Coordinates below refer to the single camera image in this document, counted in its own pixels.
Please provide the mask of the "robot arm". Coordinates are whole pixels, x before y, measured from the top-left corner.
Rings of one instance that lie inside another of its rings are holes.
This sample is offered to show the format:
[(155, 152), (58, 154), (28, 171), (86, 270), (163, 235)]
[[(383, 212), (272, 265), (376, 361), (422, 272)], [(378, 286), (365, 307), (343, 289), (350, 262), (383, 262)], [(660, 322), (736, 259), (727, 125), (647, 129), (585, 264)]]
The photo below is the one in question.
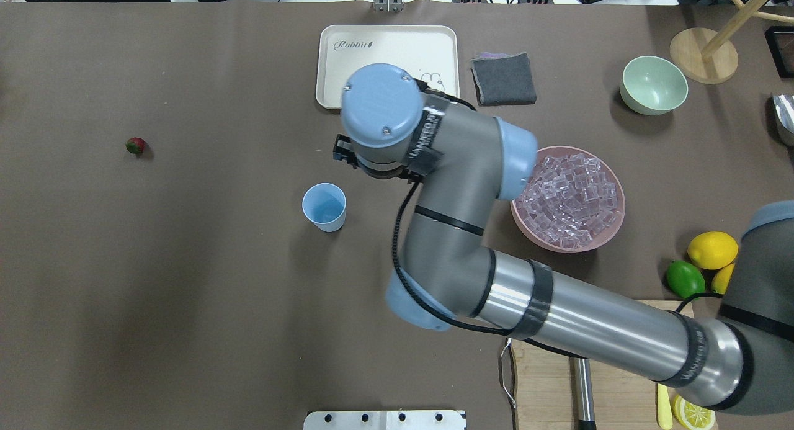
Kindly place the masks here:
[(647, 231), (685, 216), (709, 225), (751, 218), (734, 287), (716, 317), (697, 320), (510, 255), (507, 246), (491, 248), (494, 204), (519, 198), (538, 159), (536, 138), (523, 128), (426, 89), (388, 63), (347, 79), (341, 123), (336, 159), (422, 187), (406, 234), (396, 217), (391, 245), (387, 298), (405, 321), (593, 359), (717, 412), (792, 410), (792, 200), (782, 199), (782, 184), (761, 174), (752, 153), (617, 142), (638, 170), (628, 187)]

